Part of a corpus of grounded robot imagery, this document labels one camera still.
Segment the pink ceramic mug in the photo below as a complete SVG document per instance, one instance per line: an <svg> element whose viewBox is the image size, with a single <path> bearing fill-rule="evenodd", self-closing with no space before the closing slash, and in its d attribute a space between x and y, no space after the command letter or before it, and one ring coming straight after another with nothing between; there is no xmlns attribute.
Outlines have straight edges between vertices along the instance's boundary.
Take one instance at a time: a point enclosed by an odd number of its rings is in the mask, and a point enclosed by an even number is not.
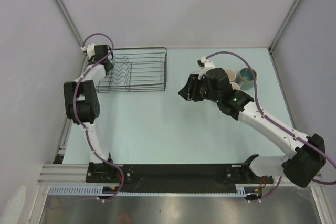
<svg viewBox="0 0 336 224"><path fill-rule="evenodd" d="M235 82L236 79L236 72L232 69L225 69L224 70L229 78L229 82Z"/></svg>

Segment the black ceramic mug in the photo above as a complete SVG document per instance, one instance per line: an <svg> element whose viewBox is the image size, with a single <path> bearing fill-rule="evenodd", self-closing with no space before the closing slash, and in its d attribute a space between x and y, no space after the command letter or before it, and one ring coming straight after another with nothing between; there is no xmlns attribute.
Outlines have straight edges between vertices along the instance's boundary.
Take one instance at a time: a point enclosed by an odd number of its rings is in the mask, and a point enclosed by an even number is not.
<svg viewBox="0 0 336 224"><path fill-rule="evenodd" d="M232 88L233 88L234 90L237 90L237 91L240 90L240 86L239 86L237 83L231 82L231 85L232 85Z"/></svg>

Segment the green speckled ceramic mug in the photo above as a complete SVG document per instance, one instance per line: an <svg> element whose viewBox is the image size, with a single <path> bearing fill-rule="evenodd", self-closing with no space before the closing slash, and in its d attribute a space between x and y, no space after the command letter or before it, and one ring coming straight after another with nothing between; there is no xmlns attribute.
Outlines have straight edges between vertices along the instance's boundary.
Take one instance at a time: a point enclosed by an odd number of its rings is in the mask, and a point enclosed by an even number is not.
<svg viewBox="0 0 336 224"><path fill-rule="evenodd" d="M254 87L254 80L257 79L257 72L249 68L242 68L236 74L235 82L241 90L249 90Z"/></svg>

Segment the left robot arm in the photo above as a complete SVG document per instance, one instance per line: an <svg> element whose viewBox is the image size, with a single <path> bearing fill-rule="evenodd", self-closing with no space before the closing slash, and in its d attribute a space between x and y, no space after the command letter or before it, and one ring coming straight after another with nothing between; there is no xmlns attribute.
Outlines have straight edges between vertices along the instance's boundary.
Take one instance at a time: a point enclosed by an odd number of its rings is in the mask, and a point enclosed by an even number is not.
<svg viewBox="0 0 336 224"><path fill-rule="evenodd" d="M110 183L115 178L116 169L109 165L112 158L102 143L95 120L100 115L96 87L113 69L113 64L108 59L113 53L110 46L94 43L81 49L88 65L79 78L63 85L66 116L80 128L89 147L90 162L86 182Z"/></svg>

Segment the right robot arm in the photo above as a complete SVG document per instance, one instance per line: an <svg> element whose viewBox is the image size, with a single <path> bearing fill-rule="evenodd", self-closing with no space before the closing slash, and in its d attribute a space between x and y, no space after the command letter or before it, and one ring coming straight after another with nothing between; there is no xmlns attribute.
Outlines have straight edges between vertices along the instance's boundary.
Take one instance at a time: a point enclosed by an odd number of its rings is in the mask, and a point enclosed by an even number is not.
<svg viewBox="0 0 336 224"><path fill-rule="evenodd" d="M285 176L304 188L326 164L322 137L308 136L268 116L250 95L232 87L222 68L210 69L202 77L190 74L178 94L186 101L214 102L222 113L254 128L283 152L282 156L249 157L242 169L243 179L249 183L263 176Z"/></svg>

